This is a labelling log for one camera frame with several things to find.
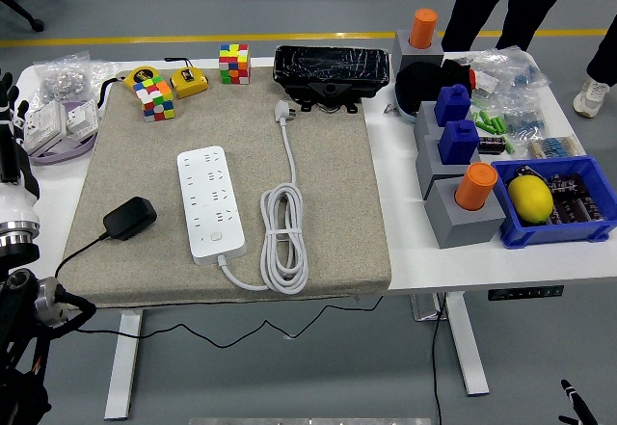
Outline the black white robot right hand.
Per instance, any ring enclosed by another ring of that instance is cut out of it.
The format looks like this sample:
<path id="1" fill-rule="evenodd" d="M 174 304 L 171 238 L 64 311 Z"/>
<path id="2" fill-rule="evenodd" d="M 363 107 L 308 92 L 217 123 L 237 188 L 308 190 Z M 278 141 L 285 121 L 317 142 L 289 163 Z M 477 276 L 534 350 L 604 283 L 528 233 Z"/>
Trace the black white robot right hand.
<path id="1" fill-rule="evenodd" d="M 577 417 L 572 418 L 565 415 L 559 415 L 558 420 L 564 424 L 598 425 L 598 420 L 596 419 L 594 414 L 591 413 L 589 407 L 582 399 L 582 397 L 577 393 L 574 387 L 566 379 L 562 379 L 560 383 L 568 399 L 572 403 L 573 410 L 575 411 Z"/>

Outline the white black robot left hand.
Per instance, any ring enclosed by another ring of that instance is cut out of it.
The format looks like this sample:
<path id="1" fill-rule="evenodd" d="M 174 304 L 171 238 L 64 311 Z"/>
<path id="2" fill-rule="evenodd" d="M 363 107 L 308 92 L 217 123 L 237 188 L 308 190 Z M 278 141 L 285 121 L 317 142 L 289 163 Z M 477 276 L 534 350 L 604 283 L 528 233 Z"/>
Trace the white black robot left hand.
<path id="1" fill-rule="evenodd" d="M 35 237 L 40 219 L 34 205 L 40 198 L 29 155 L 24 148 L 25 113 L 29 103 L 19 98 L 10 72 L 1 74 L 1 230 Z"/>

